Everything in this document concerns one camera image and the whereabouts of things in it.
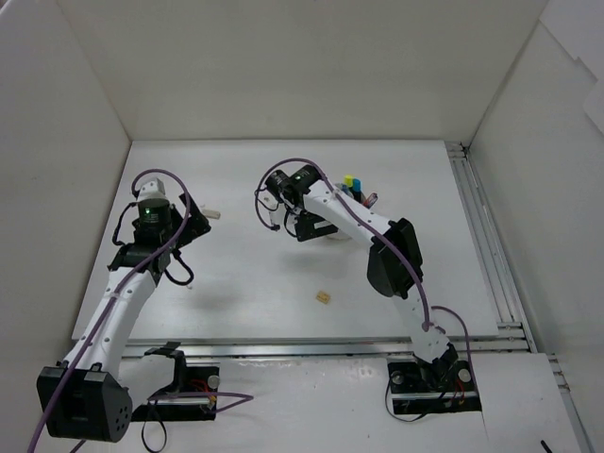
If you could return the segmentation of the yellow cap black highlighter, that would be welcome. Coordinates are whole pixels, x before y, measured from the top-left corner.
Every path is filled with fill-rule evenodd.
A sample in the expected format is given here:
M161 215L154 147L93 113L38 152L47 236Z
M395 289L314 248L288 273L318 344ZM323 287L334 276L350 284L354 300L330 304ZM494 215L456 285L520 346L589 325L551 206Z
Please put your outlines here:
M354 177L352 175L345 175L344 176L344 186L349 192L352 191L353 184L354 184Z

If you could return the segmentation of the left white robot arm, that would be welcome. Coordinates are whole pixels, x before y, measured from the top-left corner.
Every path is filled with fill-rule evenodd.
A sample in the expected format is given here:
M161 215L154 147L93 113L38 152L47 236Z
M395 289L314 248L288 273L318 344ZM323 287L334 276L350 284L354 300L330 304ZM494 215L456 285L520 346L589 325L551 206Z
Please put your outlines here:
M179 197L183 213L158 191L135 195L134 240L118 244L90 323L66 357L38 376L43 414L37 430L52 437L117 443L148 398L160 390L175 396L188 386L187 362L177 342L147 350L129 375L121 375L120 363L143 306L171 261L182 247L209 233L210 223L188 193Z

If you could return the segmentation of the white round divided organizer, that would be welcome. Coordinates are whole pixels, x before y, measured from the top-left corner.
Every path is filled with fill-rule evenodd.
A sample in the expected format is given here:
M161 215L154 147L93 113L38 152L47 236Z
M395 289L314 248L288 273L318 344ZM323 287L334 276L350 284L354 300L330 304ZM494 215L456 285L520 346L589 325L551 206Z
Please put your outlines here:
M372 225L373 214L362 204L361 196L349 192L344 183L334 183L334 190L326 195L325 219L338 228L328 235L334 241L350 241L367 248L373 233L365 226Z

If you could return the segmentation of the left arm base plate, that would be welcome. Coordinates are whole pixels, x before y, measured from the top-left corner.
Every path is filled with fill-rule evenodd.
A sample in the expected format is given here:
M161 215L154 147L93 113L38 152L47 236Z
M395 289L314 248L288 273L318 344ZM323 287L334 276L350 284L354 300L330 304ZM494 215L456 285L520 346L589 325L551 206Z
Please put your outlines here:
M159 394L208 393L216 392L220 385L220 367L217 364L195 365L187 369L182 385L176 389L164 387ZM154 411L149 407L139 406L132 415L133 422L202 422L214 421L218 408L216 396L174 397L153 402Z

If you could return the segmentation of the beige eraser block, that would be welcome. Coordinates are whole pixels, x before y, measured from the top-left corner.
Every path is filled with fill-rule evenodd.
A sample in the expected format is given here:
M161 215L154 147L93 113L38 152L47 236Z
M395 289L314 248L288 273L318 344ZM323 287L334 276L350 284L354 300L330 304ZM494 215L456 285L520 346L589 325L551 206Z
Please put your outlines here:
M221 212L218 210L202 209L201 212L209 219L219 220L221 218Z

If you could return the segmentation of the small wooden clip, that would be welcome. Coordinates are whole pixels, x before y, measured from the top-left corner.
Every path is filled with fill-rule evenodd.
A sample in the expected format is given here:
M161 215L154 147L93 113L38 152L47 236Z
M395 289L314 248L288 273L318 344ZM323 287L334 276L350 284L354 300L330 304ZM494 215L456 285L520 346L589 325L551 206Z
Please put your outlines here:
M316 299L323 304L328 304L331 297L329 294L327 294L325 292L318 292L316 295Z

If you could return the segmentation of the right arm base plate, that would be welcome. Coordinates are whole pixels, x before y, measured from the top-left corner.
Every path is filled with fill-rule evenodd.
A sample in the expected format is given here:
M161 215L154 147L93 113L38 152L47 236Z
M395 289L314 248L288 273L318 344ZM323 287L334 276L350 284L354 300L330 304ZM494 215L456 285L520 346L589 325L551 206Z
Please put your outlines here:
M436 384L423 379L416 362L390 361L387 370L386 409L403 422L413 423L429 415L482 411L478 387L467 360L458 361Z

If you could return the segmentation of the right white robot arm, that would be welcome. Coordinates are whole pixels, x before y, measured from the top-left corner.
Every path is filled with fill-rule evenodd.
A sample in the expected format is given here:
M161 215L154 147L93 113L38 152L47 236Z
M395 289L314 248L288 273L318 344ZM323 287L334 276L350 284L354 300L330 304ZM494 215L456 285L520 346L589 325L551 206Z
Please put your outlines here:
M270 220L260 222L272 231L288 230L299 242L344 234L368 254L366 276L385 297L399 297L403 325L408 330L420 382L438 389L448 382L458 360L445 331L432 321L432 307L423 287L423 257L414 226L405 218L390 220L361 201L352 185L345 190L332 183L320 167L301 159L302 168L287 175L280 167L298 162L285 159L260 178L254 192L256 210L265 208Z

